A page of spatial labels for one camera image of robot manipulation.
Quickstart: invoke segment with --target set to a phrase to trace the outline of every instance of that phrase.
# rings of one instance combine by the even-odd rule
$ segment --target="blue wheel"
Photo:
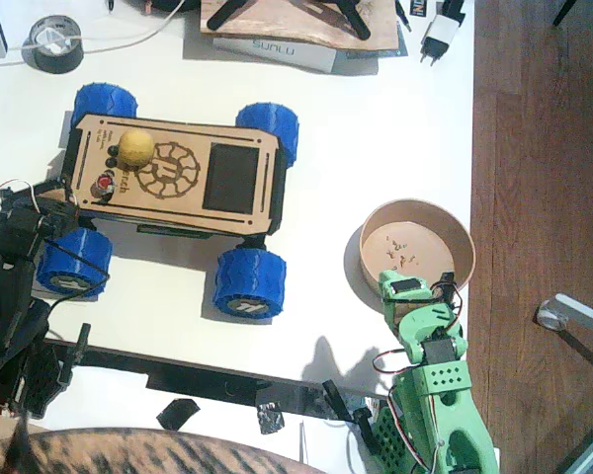
[[[272,318],[284,307],[286,262],[259,249],[233,249],[219,256],[213,304],[244,318]]]
[[[287,107],[269,102],[251,104],[239,111],[235,125],[257,128],[279,137],[286,149],[288,168],[297,160],[298,117]]]
[[[112,257],[112,243],[105,235],[83,227],[54,241],[66,250],[108,271]],[[97,284],[105,276],[92,267],[79,262],[59,249],[44,244],[38,266],[38,282],[55,293],[69,294]],[[105,288],[102,284],[84,296],[94,296]]]
[[[105,82],[93,82],[77,92],[70,126],[75,126],[88,112],[133,119],[137,107],[136,99],[125,89]]]

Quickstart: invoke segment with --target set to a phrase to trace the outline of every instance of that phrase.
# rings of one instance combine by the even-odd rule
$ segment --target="robotic arm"
[[[422,278],[385,271],[380,290],[386,323],[414,364],[394,377],[388,408],[374,423],[384,472],[498,474],[461,360],[467,342],[454,311],[453,274],[429,288]]]
[[[65,200],[37,197],[53,190],[66,192]],[[59,368],[56,358],[43,346],[48,330],[48,315],[52,309],[41,299],[31,297],[36,265],[34,259],[42,242],[49,242],[74,230],[77,226],[78,208],[68,199],[68,188],[60,181],[47,181],[33,187],[31,193],[0,192],[0,408],[12,411],[28,410],[42,416],[45,403],[40,400],[29,406],[24,401],[26,388],[38,383],[38,389],[52,398],[70,380],[71,364]],[[87,343],[89,325],[82,327],[80,344],[69,356],[79,358]],[[32,357],[51,358],[50,367],[31,364]]]

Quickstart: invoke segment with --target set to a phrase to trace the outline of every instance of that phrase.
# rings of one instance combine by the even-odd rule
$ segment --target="black display screen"
[[[252,214],[259,148],[211,145],[204,209]]]

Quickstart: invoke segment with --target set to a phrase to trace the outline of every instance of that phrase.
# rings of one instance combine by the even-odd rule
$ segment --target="cat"
[[[0,440],[0,474],[315,474],[271,452],[197,434],[95,428],[29,436],[26,417]]]

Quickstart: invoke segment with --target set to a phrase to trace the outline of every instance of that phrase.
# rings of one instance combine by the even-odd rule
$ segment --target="bowl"
[[[449,212],[424,200],[401,199],[377,208],[360,234],[360,262],[367,283],[380,293],[380,272],[421,277],[430,285],[455,272],[458,288],[469,282],[476,254],[467,230]]]

